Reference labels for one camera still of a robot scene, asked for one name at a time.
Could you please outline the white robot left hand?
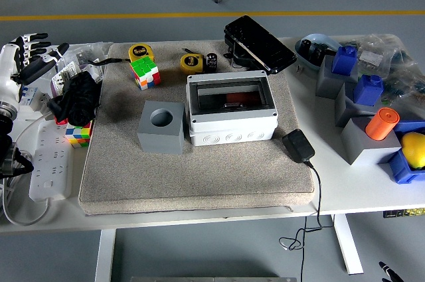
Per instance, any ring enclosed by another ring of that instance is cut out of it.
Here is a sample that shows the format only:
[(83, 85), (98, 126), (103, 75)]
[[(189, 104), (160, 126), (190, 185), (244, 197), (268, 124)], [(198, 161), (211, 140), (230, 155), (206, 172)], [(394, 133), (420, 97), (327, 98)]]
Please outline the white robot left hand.
[(1, 107), (17, 111), (23, 86), (52, 69), (69, 49), (68, 43), (53, 48), (46, 33), (17, 37), (1, 49)]

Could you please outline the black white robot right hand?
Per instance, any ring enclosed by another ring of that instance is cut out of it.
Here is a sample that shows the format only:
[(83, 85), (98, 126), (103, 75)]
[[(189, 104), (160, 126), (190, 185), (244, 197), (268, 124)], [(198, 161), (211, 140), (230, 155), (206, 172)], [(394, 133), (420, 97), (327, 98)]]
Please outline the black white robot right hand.
[(385, 274), (389, 277), (389, 279), (382, 278), (382, 281), (404, 282), (404, 280), (394, 270), (392, 270), (387, 264), (380, 261), (379, 265), (380, 265), (381, 269), (385, 272)]

